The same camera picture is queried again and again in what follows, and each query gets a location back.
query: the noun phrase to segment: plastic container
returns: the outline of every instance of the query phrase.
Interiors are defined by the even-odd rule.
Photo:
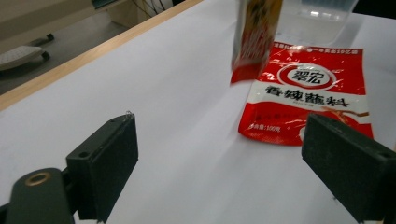
[[[276,35],[291,44],[331,44],[358,0],[284,0]]]

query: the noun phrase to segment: wooden table edge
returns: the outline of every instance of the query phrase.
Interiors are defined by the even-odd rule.
[[[149,29],[161,24],[162,22],[175,17],[180,12],[195,6],[202,1],[203,0],[186,0],[177,6],[167,9],[163,13],[136,25],[128,31],[107,40],[101,45],[98,45],[97,47],[80,54],[76,58],[53,68],[47,73],[0,95],[0,111],[16,104],[25,97],[47,87],[49,84],[67,76],[85,64],[109,53],[111,50],[116,49],[129,40],[145,33]]]

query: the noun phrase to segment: table surface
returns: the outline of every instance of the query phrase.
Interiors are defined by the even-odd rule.
[[[69,152],[130,110],[139,162],[108,223],[356,223],[300,147],[237,132],[251,82],[229,84],[235,3],[191,7],[197,2],[0,98],[0,204],[19,177],[63,169]],[[375,140],[389,148],[396,139],[395,30],[395,21],[352,15],[333,43],[364,48]]]

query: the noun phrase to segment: product label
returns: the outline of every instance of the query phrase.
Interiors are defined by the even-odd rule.
[[[268,65],[252,84],[239,132],[300,146],[307,115],[313,112],[373,137],[361,62],[361,49],[275,43]]]

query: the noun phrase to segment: printed logo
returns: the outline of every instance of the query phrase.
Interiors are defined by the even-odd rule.
[[[335,84],[335,75],[328,69],[313,63],[294,63],[280,69],[278,79],[283,84],[309,90],[327,90]]]

